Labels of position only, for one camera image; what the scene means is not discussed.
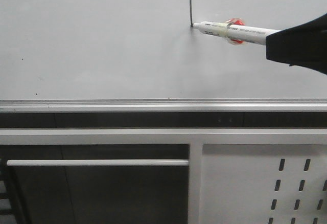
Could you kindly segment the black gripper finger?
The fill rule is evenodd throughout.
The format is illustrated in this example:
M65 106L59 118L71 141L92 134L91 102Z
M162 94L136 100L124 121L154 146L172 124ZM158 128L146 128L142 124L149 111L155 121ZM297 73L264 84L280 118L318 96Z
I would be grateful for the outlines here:
M326 74L326 14L267 36L266 59Z

